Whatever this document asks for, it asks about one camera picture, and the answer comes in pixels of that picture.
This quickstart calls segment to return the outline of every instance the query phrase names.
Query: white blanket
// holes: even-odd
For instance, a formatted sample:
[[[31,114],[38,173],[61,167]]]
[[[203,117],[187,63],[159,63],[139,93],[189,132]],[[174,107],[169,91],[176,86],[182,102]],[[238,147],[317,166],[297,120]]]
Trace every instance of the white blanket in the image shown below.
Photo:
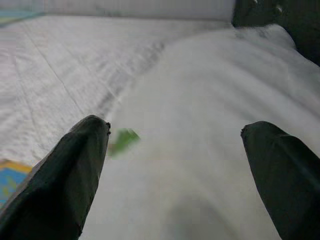
[[[137,76],[219,21],[44,16],[0,28],[0,161],[41,160],[79,120],[109,120]]]
[[[278,26],[166,49],[111,123],[141,137],[108,159],[81,240],[279,240],[240,137],[269,121],[320,155],[320,69]]]

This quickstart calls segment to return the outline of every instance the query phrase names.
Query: green leaf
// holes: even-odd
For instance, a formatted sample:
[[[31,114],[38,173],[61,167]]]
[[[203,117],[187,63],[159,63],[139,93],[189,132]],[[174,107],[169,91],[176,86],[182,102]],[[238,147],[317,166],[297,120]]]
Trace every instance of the green leaf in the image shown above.
[[[109,150],[109,156],[114,156],[125,151],[131,144],[139,140],[140,137],[132,129],[120,129],[115,143]]]

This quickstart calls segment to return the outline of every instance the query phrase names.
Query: colorful fabric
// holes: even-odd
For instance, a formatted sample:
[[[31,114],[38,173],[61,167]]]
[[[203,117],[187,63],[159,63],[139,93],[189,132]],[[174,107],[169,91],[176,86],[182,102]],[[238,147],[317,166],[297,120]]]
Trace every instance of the colorful fabric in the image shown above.
[[[6,160],[0,163],[0,207],[5,204],[32,167]]]

